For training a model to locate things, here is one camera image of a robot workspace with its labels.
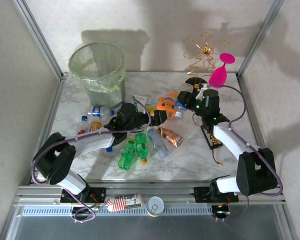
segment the wire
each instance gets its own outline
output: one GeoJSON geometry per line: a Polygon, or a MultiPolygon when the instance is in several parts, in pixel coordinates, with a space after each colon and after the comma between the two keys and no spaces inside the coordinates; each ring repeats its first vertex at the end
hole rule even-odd
{"type": "MultiPolygon", "coordinates": [[[[198,125],[198,126],[201,128],[201,126],[195,122],[195,119],[194,119],[194,116],[195,116],[195,115],[196,115],[195,113],[192,115],[192,121],[193,121],[193,123],[194,123],[195,125],[198,125]]],[[[215,152],[214,152],[213,149],[212,149],[212,157],[213,157],[213,160],[214,160],[220,167],[222,167],[222,166],[224,165],[223,163],[218,162],[218,161],[216,160],[216,158],[215,158],[215,152]]]]}
{"type": "Polygon", "coordinates": [[[192,121],[193,121],[193,123],[195,124],[195,125],[198,125],[200,128],[201,128],[201,126],[198,124],[198,123],[196,123],[195,122],[195,120],[194,120],[194,116],[196,115],[196,113],[194,113],[193,115],[192,115],[192,121]]]}
{"type": "Polygon", "coordinates": [[[246,213],[246,211],[248,210],[249,206],[250,206],[250,201],[249,201],[249,197],[247,196],[246,197],[246,207],[245,207],[245,209],[241,213],[239,213],[238,215],[235,215],[235,216],[230,217],[230,218],[226,218],[225,221],[235,220],[235,219],[241,217],[243,214],[246,213]]]}
{"type": "MultiPolygon", "coordinates": [[[[138,131],[143,131],[145,130],[148,126],[150,126],[151,124],[151,115],[149,113],[149,111],[146,109],[146,107],[139,101],[137,100],[134,96],[132,97],[132,99],[134,101],[136,101],[138,104],[140,104],[143,109],[145,110],[146,114],[148,115],[148,118],[149,118],[149,121],[148,123],[146,124],[146,126],[144,126],[143,128],[140,128],[138,129],[138,131]]],[[[36,167],[38,166],[38,162],[42,159],[42,157],[44,155],[47,154],[47,152],[49,152],[51,149],[53,149],[54,147],[58,146],[58,145],[61,145],[61,144],[65,144],[65,143],[71,143],[71,142],[75,142],[79,139],[84,139],[84,138],[87,138],[87,137],[91,137],[91,136],[94,136],[94,135],[102,135],[102,134],[117,134],[117,133],[130,133],[130,132],[134,132],[135,129],[132,129],[132,130],[120,130],[120,131],[102,131],[102,132],[91,132],[91,133],[87,133],[87,134],[82,134],[82,135],[78,135],[78,136],[75,136],[75,137],[72,137],[72,138],[68,138],[68,139],[65,139],[65,140],[62,140],[62,141],[58,141],[50,146],[48,146],[46,149],[44,149],[38,156],[36,156],[33,160],[33,163],[32,163],[32,166],[31,166],[31,178],[32,178],[32,181],[35,183],[35,184],[38,184],[38,185],[41,185],[41,184],[45,184],[47,181],[39,181],[37,178],[36,178],[36,175],[35,175],[35,169],[36,167]]],[[[75,214],[74,214],[74,221],[75,222],[80,222],[80,223],[84,223],[84,222],[88,222],[88,221],[91,221],[93,220],[95,217],[96,217],[96,213],[95,211],[87,206],[84,202],[82,202],[81,200],[79,200],[70,190],[66,189],[66,188],[63,188],[74,200],[76,200],[79,204],[81,204],[83,207],[80,208],[75,214]],[[88,218],[88,219],[85,219],[85,220],[78,220],[77,219],[77,214],[82,212],[83,210],[88,210],[89,212],[92,213],[92,217],[88,218]]]]}
{"type": "Polygon", "coordinates": [[[242,100],[243,100],[243,112],[242,114],[237,117],[236,119],[234,120],[231,120],[229,122],[229,131],[232,132],[241,142],[243,142],[248,148],[250,148],[252,151],[254,151],[258,157],[263,161],[263,163],[266,165],[266,167],[270,170],[270,172],[274,175],[274,177],[276,178],[278,184],[279,184],[279,191],[276,192],[276,193],[264,193],[264,192],[261,192],[260,194],[262,195],[265,195],[265,196],[270,196],[270,197],[276,197],[276,196],[279,196],[280,194],[282,194],[283,190],[284,190],[284,186],[283,186],[283,183],[280,179],[280,177],[278,176],[278,174],[276,173],[276,171],[272,168],[272,166],[268,163],[268,161],[253,147],[251,146],[250,143],[248,143],[246,140],[244,140],[236,131],[234,131],[232,129],[232,124],[238,120],[240,120],[246,113],[246,110],[247,110],[247,101],[243,95],[242,92],[240,92],[238,89],[236,89],[235,87],[233,86],[228,86],[228,85],[208,85],[209,87],[225,87],[225,88],[229,88],[229,89],[232,89],[232,90],[235,90],[237,93],[240,94],[240,96],[242,97],[242,100]]]}
{"type": "Polygon", "coordinates": [[[221,163],[221,162],[218,162],[218,161],[216,160],[214,149],[212,149],[211,151],[212,151],[212,157],[213,157],[213,160],[214,160],[220,167],[222,167],[224,164],[221,163]]]}

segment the can lid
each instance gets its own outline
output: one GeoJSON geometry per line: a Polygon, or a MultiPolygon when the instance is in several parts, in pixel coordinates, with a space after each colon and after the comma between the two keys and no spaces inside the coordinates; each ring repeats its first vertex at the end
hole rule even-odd
{"type": "Polygon", "coordinates": [[[164,211],[164,209],[165,204],[160,197],[153,196],[146,202],[146,211],[152,217],[159,216],[164,211]]]}
{"type": "Polygon", "coordinates": [[[176,111],[175,112],[175,117],[178,119],[182,119],[183,113],[181,111],[176,111]]]}

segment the white wall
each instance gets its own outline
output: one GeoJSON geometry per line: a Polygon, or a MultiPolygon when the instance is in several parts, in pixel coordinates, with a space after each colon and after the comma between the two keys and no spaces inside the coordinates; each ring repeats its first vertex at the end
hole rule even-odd
{"type": "Polygon", "coordinates": [[[57,82],[13,1],[0,0],[0,234],[57,82]]]}
{"type": "Polygon", "coordinates": [[[300,238],[300,0],[286,0],[244,75],[300,238]]]}
{"type": "Polygon", "coordinates": [[[230,40],[237,71],[272,0],[26,0],[63,71],[82,41],[104,40],[124,51],[129,71],[183,72],[194,63],[183,57],[184,38],[201,45],[230,40]]]}

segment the orange toy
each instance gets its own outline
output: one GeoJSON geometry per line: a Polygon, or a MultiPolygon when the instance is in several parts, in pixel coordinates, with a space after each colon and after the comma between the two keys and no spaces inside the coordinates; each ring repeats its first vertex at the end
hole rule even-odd
{"type": "Polygon", "coordinates": [[[164,97],[159,97],[160,102],[156,106],[156,109],[166,110],[168,112],[168,119],[174,117],[176,114],[175,102],[177,97],[178,93],[175,91],[167,93],[164,97]]]}

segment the plastic bottle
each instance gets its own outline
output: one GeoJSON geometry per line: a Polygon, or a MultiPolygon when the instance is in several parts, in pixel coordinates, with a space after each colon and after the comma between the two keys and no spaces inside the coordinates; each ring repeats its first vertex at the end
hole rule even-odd
{"type": "Polygon", "coordinates": [[[148,137],[151,140],[154,148],[157,150],[160,158],[166,158],[170,154],[170,151],[168,150],[163,137],[153,128],[148,127],[147,131],[148,137]]]}
{"type": "Polygon", "coordinates": [[[92,120],[90,120],[89,132],[97,131],[102,127],[102,123],[99,116],[94,116],[92,120]]]}
{"type": "Polygon", "coordinates": [[[109,108],[105,107],[105,106],[94,106],[92,108],[92,116],[94,117],[100,117],[101,120],[107,121],[109,120],[112,116],[115,115],[115,111],[114,110],[110,110],[109,108]]]}
{"type": "MultiPolygon", "coordinates": [[[[179,87],[178,93],[180,93],[181,91],[186,91],[186,92],[192,93],[193,90],[194,90],[194,86],[192,86],[190,83],[185,82],[185,83],[181,84],[181,86],[179,87]]],[[[184,105],[182,105],[178,101],[178,99],[175,101],[174,109],[176,110],[175,117],[178,119],[182,119],[184,112],[187,110],[187,108],[184,105]]]]}
{"type": "Polygon", "coordinates": [[[78,125],[76,127],[76,134],[85,134],[89,132],[89,123],[88,123],[88,117],[87,116],[82,116],[81,121],[78,122],[78,125]]]}
{"type": "Polygon", "coordinates": [[[144,132],[137,133],[134,135],[135,139],[135,150],[141,159],[141,164],[147,164],[148,146],[147,146],[147,135],[144,132]]]}
{"type": "Polygon", "coordinates": [[[125,145],[121,152],[121,158],[118,162],[118,167],[120,169],[129,170],[133,164],[133,160],[135,157],[135,140],[130,138],[127,145],[125,145]]]}

